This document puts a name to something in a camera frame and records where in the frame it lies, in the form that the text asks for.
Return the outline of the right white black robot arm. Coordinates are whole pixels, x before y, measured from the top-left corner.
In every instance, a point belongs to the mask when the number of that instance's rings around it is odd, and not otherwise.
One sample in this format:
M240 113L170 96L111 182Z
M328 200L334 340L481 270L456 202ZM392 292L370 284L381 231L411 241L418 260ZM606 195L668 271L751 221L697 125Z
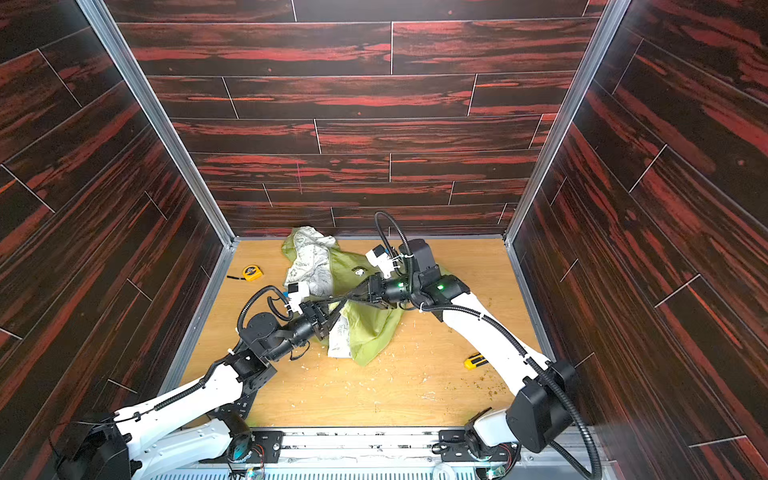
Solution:
M441 272L430 246L415 239L400 249L378 245L366 254L374 272L353 301L370 306L408 304L433 314L464 337L496 370L515 398L503 410L486 409L465 426L464 443L477 458L502 444L533 453L551 447L564 454L557 438L583 419L571 398L576 372L566 361L549 359L526 345L498 321L469 286Z

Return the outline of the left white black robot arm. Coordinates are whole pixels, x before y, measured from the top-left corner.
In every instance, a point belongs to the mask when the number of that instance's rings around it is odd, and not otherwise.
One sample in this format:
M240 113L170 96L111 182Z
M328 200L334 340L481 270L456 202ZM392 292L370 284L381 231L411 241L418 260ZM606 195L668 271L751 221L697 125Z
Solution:
M200 460L263 457L246 423L258 391L275 375L275 361L329 334L346 302L304 301L300 315L279 321L272 312L250 316L248 300L236 324L238 343L202 377L102 421L71 423L57 455L58 478L150 479Z

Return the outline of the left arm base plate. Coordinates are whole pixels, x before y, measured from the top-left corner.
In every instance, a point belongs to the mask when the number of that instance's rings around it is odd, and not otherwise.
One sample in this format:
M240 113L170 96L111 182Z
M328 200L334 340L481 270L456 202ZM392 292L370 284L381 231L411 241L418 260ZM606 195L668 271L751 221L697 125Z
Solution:
M239 433L231 439L224 458L230 463L276 464L282 452L283 439L284 432L280 430Z

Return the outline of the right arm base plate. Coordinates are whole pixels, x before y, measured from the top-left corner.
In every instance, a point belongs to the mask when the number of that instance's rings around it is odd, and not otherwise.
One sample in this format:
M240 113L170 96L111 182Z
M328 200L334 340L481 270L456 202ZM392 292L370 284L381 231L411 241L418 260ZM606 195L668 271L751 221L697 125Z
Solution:
M443 462L505 462L516 463L520 457L517 443L501 443L487 446L478 438L466 438L464 429L443 429L438 432L438 441L431 446L431 452Z

